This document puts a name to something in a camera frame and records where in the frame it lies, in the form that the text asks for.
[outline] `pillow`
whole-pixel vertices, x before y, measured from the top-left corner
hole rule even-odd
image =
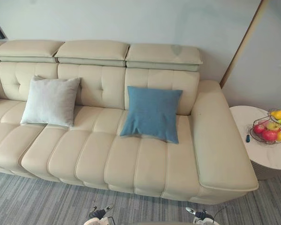
[[[127,88],[129,113],[120,136],[152,135],[178,143],[176,111],[182,90]]]
[[[42,79],[33,76],[21,123],[73,126],[74,105],[80,78]]]

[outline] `wall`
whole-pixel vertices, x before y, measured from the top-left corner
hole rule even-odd
[[[220,81],[260,0],[0,0],[12,39],[110,39],[200,48],[201,78]]]
[[[230,106],[281,109],[281,0],[265,11],[223,87]]]

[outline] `light gray pillow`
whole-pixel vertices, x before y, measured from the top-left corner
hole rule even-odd
[[[43,79],[33,76],[21,123],[50,123],[72,127],[80,78]]]

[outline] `sofa armrest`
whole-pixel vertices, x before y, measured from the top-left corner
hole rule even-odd
[[[258,182],[219,83],[200,81],[192,108],[192,133],[200,184],[252,191]]]

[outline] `white marble tabletop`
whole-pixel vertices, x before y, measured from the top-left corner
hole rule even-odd
[[[265,144],[256,141],[250,136],[250,142],[245,141],[246,136],[253,126],[253,122],[267,115],[267,111],[252,107],[239,105],[230,108],[236,122],[239,133],[247,149],[249,158],[263,166],[281,170],[281,143]]]

